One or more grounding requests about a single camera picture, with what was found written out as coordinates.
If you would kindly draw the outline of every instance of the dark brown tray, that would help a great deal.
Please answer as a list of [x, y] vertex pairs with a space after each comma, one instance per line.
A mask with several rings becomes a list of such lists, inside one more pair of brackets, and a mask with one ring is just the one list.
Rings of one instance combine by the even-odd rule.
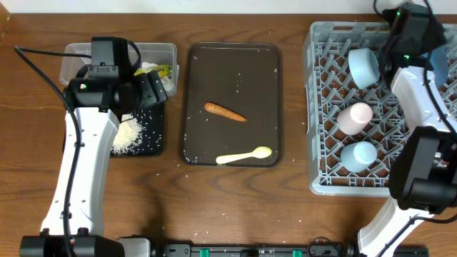
[[[217, 166], [218, 156], [247, 153], [258, 146], [268, 146], [273, 153], [225, 166], [271, 167], [282, 159], [282, 68], [277, 47], [196, 44], [189, 52], [185, 87], [181, 156], [187, 164]], [[204, 109], [206, 102], [248, 121], [210, 114]]]

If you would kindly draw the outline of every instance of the pink cup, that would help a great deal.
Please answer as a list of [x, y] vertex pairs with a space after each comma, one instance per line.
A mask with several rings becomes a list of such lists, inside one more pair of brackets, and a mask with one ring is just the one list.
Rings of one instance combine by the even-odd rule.
[[373, 111], [368, 104], [357, 103], [341, 111], [336, 118], [339, 128], [348, 135], [360, 133], [373, 117]]

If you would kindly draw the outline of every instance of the gray dish rack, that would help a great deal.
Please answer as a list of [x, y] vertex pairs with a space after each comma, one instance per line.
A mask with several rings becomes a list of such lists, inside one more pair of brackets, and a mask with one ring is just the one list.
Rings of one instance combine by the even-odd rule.
[[[449, 75], [441, 95], [457, 117], [457, 26], [446, 24], [446, 56]], [[351, 49], [377, 52], [387, 41], [388, 24], [363, 22], [315, 22], [303, 43], [303, 74], [308, 104], [306, 132], [309, 188], [318, 195], [388, 196], [391, 164], [403, 149], [410, 132], [397, 98], [379, 82], [361, 90], [348, 68]], [[371, 106], [373, 119], [359, 134], [339, 131], [336, 117], [352, 104]], [[359, 141], [372, 143], [375, 163], [360, 173], [340, 163], [344, 146]]]

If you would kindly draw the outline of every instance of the green connector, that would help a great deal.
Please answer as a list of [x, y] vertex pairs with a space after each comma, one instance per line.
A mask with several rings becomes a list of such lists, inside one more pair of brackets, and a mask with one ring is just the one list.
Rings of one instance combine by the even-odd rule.
[[209, 249], [200, 249], [200, 257], [209, 257]]
[[300, 250], [293, 250], [292, 257], [302, 257], [303, 253]]

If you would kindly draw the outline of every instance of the plastic cup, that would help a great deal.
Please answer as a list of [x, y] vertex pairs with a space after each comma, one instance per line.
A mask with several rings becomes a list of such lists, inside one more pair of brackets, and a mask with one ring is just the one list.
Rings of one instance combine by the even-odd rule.
[[378, 60], [370, 49], [349, 52], [349, 69], [357, 87], [365, 89], [379, 80]]
[[368, 168], [377, 157], [377, 151], [369, 142], [353, 143], [341, 152], [341, 164], [351, 172], [361, 172]]
[[357, 103], [342, 110], [336, 122], [342, 132], [348, 135], [360, 133], [373, 117], [373, 111], [368, 104]]

